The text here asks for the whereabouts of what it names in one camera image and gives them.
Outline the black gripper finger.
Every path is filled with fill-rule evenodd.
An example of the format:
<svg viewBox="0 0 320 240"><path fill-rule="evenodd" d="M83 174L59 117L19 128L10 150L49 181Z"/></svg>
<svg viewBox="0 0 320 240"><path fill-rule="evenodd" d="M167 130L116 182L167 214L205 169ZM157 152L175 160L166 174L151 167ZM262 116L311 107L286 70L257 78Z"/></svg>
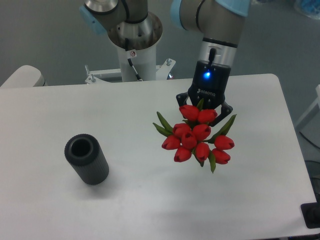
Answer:
<svg viewBox="0 0 320 240"><path fill-rule="evenodd" d="M179 93L179 94L176 95L176 100L177 100L177 103L178 103L179 107L187 105L188 104L187 103L188 99L189 99L188 92L182 92L182 93Z"/></svg>
<svg viewBox="0 0 320 240"><path fill-rule="evenodd" d="M233 107L224 101L221 104L220 114L215 118L213 122L209 124L209 126L210 127L216 126L219 122L225 119L232 111L233 111Z"/></svg>

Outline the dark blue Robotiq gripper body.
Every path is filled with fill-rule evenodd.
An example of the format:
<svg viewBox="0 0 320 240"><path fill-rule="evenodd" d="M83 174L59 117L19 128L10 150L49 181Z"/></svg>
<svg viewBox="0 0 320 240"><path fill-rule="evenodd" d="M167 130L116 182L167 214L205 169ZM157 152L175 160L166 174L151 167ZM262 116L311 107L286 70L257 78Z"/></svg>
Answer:
<svg viewBox="0 0 320 240"><path fill-rule="evenodd" d="M199 60L188 89L191 103L197 106L203 100L204 109L216 109L225 101L225 90L231 68L227 65L213 64Z"/></svg>

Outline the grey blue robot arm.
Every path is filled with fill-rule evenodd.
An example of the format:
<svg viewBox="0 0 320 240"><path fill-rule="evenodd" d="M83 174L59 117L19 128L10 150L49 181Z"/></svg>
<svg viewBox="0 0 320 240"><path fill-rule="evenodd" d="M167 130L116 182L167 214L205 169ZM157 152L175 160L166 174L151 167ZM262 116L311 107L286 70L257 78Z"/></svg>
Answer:
<svg viewBox="0 0 320 240"><path fill-rule="evenodd" d="M231 112L225 89L248 15L248 0L175 0L172 22L187 31L203 34L192 84L176 99L190 100L204 109L220 107L218 124ZM86 0L79 9L97 34L107 34L118 52L123 82L166 79L169 71L156 67L156 45L163 34L160 19L149 11L146 0Z"/></svg>

